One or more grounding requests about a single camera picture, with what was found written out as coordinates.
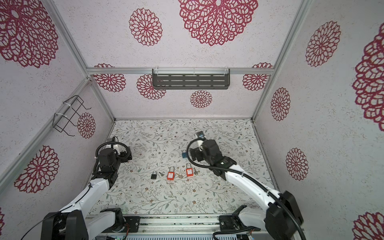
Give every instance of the black cable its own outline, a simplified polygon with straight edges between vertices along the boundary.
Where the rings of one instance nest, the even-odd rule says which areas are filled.
[[[230,231],[230,232],[214,232],[212,234],[212,237],[215,239],[215,240],[219,240],[216,235],[219,235],[219,234],[235,234],[235,233],[240,233],[240,232],[245,232],[245,231],[250,231],[250,230],[253,230],[255,229],[256,227],[247,227],[245,229],[240,229],[240,230],[237,230],[237,231]]]
[[[237,171],[237,170],[233,170],[233,169],[229,169],[229,168],[225,168],[225,167],[216,167],[216,166],[209,166],[209,165],[201,165],[201,164],[198,164],[198,163],[195,163],[190,157],[189,157],[189,148],[190,146],[192,145],[192,143],[196,142],[196,141],[199,141],[199,140],[202,140],[204,141],[205,139],[203,138],[196,138],[194,140],[192,140],[188,145],[187,145],[187,149],[186,149],[186,152],[187,152],[187,158],[188,160],[191,162],[191,164],[197,166],[197,167],[202,167],[202,168],[208,168],[208,169],[218,169],[218,170],[223,170],[223,171],[228,171],[228,172],[234,172],[234,173],[237,173],[237,174],[240,174],[246,178],[248,178],[249,180],[251,180],[254,184],[256,184],[258,187],[260,187],[264,192],[267,192],[268,196],[272,197],[273,200],[275,200],[275,202],[288,214],[288,216],[290,217],[290,219],[293,221],[293,224],[295,225],[297,231],[299,232],[299,235],[301,237],[302,240],[306,240],[305,238],[305,235],[304,235],[304,232],[303,230],[301,229],[299,223],[296,221],[295,217],[293,216],[293,214],[291,213],[291,211],[289,211],[289,209],[280,201],[279,198],[277,198],[275,195],[273,195],[271,192],[268,192],[268,189],[265,188],[259,181],[257,181],[256,179],[254,179],[253,177],[251,177],[250,175],[248,174],[245,174],[243,172],[240,172],[240,171]]]
[[[78,201],[80,201],[88,192],[89,192],[89,190],[91,189],[91,187],[92,187],[92,185],[91,185],[91,183],[89,183],[89,185],[88,185],[88,190],[87,190],[87,192],[81,197],[81,198],[79,198],[79,200],[77,200],[76,202],[75,202],[75,204],[78,202]],[[48,219],[48,218],[50,218],[50,217],[52,217],[52,216],[55,216],[56,214],[59,214],[59,213],[61,213],[62,211],[64,211],[64,210],[66,210],[66,209],[68,209],[68,208],[70,208],[70,207],[72,207],[72,205],[70,205],[70,206],[68,206],[68,207],[66,207],[65,209],[63,209],[63,210],[60,210],[60,211],[58,211],[58,212],[55,212],[54,214],[52,214],[52,215],[50,215],[50,216],[48,216],[48,217],[46,217],[46,218],[44,218],[43,220],[41,220],[40,222],[38,222],[38,223],[36,223],[35,225],[33,225],[33,227],[31,227],[23,236],[22,236],[22,238],[20,239],[20,240],[23,240],[23,238],[35,227],[35,226],[37,226],[37,225],[39,225],[41,222],[43,222],[44,220],[46,220],[46,219]]]
[[[128,154],[128,147],[127,145],[125,145],[124,143],[121,143],[121,142],[105,142],[103,144],[101,144],[100,146],[97,147],[96,149],[96,153],[95,153],[95,156],[96,156],[96,162],[95,162],[95,165],[93,166],[93,175],[95,175],[97,173],[97,169],[98,169],[98,164],[99,164],[99,160],[98,160],[98,156],[99,156],[99,150],[104,147],[105,145],[109,145],[109,144],[118,144],[118,145],[121,145],[123,146],[126,150],[127,150],[127,156],[125,157],[119,157],[117,156],[118,159],[120,160],[125,160],[129,157],[129,154]]]

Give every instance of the padlock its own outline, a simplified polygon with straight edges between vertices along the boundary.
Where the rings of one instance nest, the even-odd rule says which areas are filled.
[[[192,177],[193,176],[192,165],[190,163],[187,163],[186,167],[187,167],[187,170],[186,170],[187,177]]]
[[[175,178],[175,167],[173,167],[173,172],[171,172],[169,168],[169,172],[167,174],[167,180],[173,180],[174,178]]]
[[[157,178],[156,171],[154,171],[151,175],[151,179],[155,180]]]

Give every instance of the orange padlock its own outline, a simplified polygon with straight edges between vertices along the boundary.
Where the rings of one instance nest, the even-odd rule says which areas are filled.
[[[173,172],[170,171],[170,168],[169,168],[169,172],[168,172],[168,175],[167,175],[167,180],[173,180],[175,178],[175,167],[173,167]]]
[[[192,171],[192,165],[190,163],[187,163],[186,164],[186,167],[187,167],[187,177],[192,177],[193,176],[193,171]]]

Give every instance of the black wire rack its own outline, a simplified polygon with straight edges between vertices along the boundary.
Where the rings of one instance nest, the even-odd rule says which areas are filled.
[[[74,108],[72,107],[72,105],[76,102],[76,100],[80,103],[80,105],[78,106],[77,109],[74,109]],[[73,118],[73,116],[76,115],[76,114],[80,117],[80,114],[79,114],[77,111],[80,109],[81,106],[83,106],[83,108],[86,109],[86,110],[91,109],[91,108],[86,108],[86,107],[83,105],[83,103],[84,103],[84,100],[83,100],[79,95],[74,95],[73,97],[71,97],[71,98],[65,100],[65,101],[63,102],[63,104],[68,105],[69,108],[68,108],[64,113],[55,113],[55,114],[53,115],[53,121],[52,121],[52,126],[53,126],[53,128],[55,128],[55,129],[56,129],[57,131],[59,131],[59,132],[65,132],[68,136],[74,137],[75,135],[70,135],[69,133],[67,133],[67,131],[65,131],[65,128],[66,128],[66,126],[68,125],[68,123],[71,123],[73,126],[77,127],[77,125],[75,125],[75,124],[72,122],[72,118]],[[67,112],[69,109],[72,109],[72,110],[74,111],[74,113],[72,114],[72,116],[71,116],[70,118],[68,118],[68,117],[65,115],[66,112]],[[56,123],[55,123],[55,118],[56,118],[57,115],[60,115],[60,117],[59,117],[58,120],[56,120]],[[58,125],[58,123],[59,123],[59,121],[61,120],[62,117],[66,118],[66,119],[68,120],[68,122],[65,124],[64,127],[60,127],[60,126]]]

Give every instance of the floral tablecloth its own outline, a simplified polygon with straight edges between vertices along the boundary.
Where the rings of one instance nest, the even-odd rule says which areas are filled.
[[[223,155],[273,187],[249,119],[117,121],[111,136],[131,147],[132,160],[120,165],[115,184],[90,214],[111,207],[120,207],[123,214],[223,214],[242,204],[257,208],[239,188],[208,169],[196,167],[197,175],[186,176],[188,159],[182,158],[182,150],[198,131],[216,140]],[[174,181],[166,178],[170,167],[175,167]],[[153,171],[156,180],[151,179]]]

